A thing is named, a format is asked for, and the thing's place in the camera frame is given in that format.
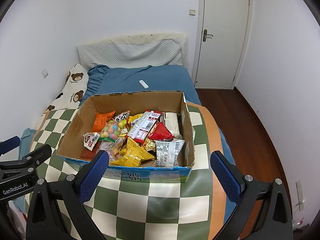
door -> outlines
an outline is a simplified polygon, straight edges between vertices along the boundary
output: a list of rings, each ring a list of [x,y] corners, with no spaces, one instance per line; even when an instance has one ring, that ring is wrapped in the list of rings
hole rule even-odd
[[[196,88],[230,89],[244,46],[249,0],[204,0]]]

electrical outlet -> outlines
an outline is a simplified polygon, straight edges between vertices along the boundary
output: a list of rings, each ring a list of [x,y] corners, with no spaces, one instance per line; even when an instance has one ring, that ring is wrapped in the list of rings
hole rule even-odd
[[[49,75],[49,73],[48,73],[46,68],[43,71],[41,71],[41,73],[43,75],[43,78],[46,78]]]
[[[299,211],[302,211],[304,208],[304,198],[303,198],[303,192],[302,192],[302,184],[301,180],[298,180],[296,182],[297,187],[297,193],[298,193],[298,201],[299,201]]]

green and white checkered pattern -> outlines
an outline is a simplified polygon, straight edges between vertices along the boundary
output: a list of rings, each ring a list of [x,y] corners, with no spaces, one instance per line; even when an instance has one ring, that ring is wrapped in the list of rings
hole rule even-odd
[[[146,183],[102,178],[85,208],[107,239],[207,240],[212,207],[212,170],[203,117],[188,106],[195,135],[195,165],[185,183]],[[31,150],[47,143],[52,156],[38,168],[48,182],[76,174],[56,155],[58,142],[78,109],[52,110],[35,137]],[[28,207],[31,194],[26,195]],[[68,229],[80,239],[63,201],[59,206]]]

checkered blanket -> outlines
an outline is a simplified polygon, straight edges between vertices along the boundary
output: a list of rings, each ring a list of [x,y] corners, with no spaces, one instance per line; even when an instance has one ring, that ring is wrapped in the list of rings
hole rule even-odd
[[[218,127],[208,110],[188,103],[196,131],[195,165],[185,183],[146,183],[102,178],[90,201],[89,215],[106,239],[208,240],[223,225],[226,195],[209,166],[210,153],[222,152]],[[48,182],[77,171],[56,155],[61,137],[78,108],[52,110],[34,136],[31,151],[47,143],[52,156],[37,168]],[[26,209],[31,200],[26,195]],[[63,201],[60,210],[71,236],[80,239]]]

door handle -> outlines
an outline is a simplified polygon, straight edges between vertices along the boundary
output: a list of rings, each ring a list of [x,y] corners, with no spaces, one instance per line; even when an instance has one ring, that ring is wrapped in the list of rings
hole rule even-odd
[[[208,30],[204,29],[203,30],[203,41],[205,42],[207,40],[207,36],[213,36],[212,34],[207,34]]]

